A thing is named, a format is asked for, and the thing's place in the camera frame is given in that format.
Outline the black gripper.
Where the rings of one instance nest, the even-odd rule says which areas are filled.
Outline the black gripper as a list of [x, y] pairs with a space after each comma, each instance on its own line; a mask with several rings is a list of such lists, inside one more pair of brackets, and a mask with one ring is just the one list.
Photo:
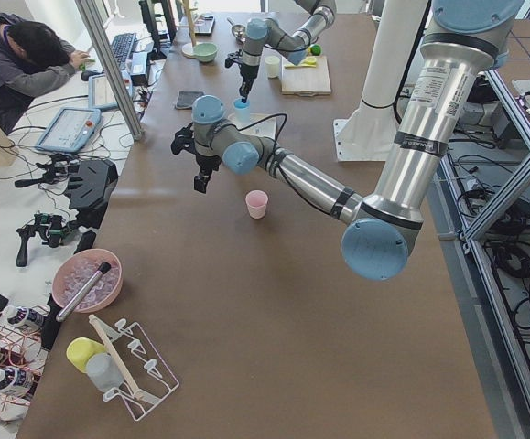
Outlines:
[[193, 123], [189, 123], [178, 130], [170, 145], [171, 152], [174, 155], [186, 151], [195, 156], [196, 163], [200, 167], [200, 173], [194, 177], [194, 189], [200, 193], [206, 193], [211, 174], [213, 171], [219, 170], [221, 159], [217, 155], [208, 155], [200, 152], [198, 147], [194, 138]]
[[224, 67], [229, 69], [233, 64], [238, 64], [240, 67], [242, 84], [239, 88], [241, 100], [246, 102], [248, 100], [250, 91], [253, 87], [253, 80], [257, 78], [259, 70], [259, 56], [252, 55], [243, 49], [229, 53], [224, 61]]

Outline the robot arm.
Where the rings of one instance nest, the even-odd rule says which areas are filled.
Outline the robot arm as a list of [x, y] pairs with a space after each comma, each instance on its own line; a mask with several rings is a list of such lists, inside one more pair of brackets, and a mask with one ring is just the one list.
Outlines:
[[420, 206], [476, 76], [500, 66], [520, 9], [517, 1], [436, 1], [420, 51], [424, 60], [410, 102], [372, 194], [362, 196], [290, 151], [276, 139], [245, 134], [212, 95], [192, 105], [192, 121], [172, 142], [189, 152], [204, 192], [221, 166], [238, 175], [255, 168], [285, 182], [310, 206], [344, 222], [341, 252], [362, 277], [386, 280], [402, 271], [423, 218]]
[[336, 15], [336, 4], [331, 0], [296, 1], [309, 12], [308, 20], [289, 35], [273, 18], [251, 18], [244, 32], [243, 46], [230, 53], [225, 67], [238, 64], [242, 83], [239, 94], [247, 102], [254, 81], [258, 76], [261, 56], [265, 46], [278, 52], [293, 65], [298, 65], [307, 55], [307, 48], [325, 29], [332, 26]]

